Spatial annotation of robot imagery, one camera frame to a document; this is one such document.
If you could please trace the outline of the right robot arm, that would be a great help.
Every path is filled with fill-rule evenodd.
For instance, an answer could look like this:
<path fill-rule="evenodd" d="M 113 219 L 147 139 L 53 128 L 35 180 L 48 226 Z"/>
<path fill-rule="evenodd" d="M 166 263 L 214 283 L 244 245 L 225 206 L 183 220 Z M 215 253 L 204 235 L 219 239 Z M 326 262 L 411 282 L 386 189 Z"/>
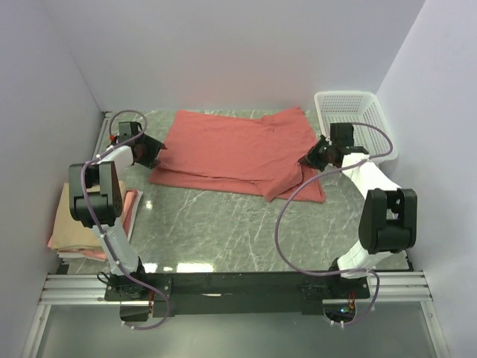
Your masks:
<path fill-rule="evenodd" d="M 370 154 L 355 144 L 356 126 L 376 131 L 384 137 L 388 148 Z M 318 142 L 299 159 L 299 163 L 324 172 L 342 172 L 364 197 L 358 225 L 358 240 L 347 253 L 336 260 L 337 273 L 327 279 L 329 293 L 342 298 L 353 289 L 353 279 L 364 277 L 378 263 L 392 254 L 414 246 L 417 238 L 417 193 L 403 189 L 390 180 L 373 162 L 388 156 L 394 146 L 391 138 L 376 126 L 343 122 L 330 125 L 329 136 Z"/>

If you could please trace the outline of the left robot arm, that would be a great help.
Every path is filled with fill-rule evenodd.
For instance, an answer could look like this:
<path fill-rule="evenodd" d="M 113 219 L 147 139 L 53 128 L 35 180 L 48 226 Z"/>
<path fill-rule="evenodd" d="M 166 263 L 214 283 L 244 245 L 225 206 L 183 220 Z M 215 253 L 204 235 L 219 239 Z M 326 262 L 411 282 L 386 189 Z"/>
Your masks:
<path fill-rule="evenodd" d="M 110 262 L 111 275 L 126 276 L 122 290 L 139 300 L 149 290 L 139 256 L 123 228 L 123 199 L 118 173 L 134 164 L 153 169 L 165 145 L 145 134 L 138 122 L 120 122 L 111 146 L 95 159 L 69 167 L 69 210 L 72 218 L 92 231 Z"/>

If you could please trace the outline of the red t shirt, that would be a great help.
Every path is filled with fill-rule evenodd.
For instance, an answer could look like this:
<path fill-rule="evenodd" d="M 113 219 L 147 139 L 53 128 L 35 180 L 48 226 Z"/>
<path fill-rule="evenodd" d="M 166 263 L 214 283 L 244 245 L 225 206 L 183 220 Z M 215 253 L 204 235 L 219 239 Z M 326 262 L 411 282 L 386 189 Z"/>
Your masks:
<path fill-rule="evenodd" d="M 299 107 L 259 119 L 180 110 L 149 181 L 287 199 L 318 173 L 299 162 L 316 142 Z"/>

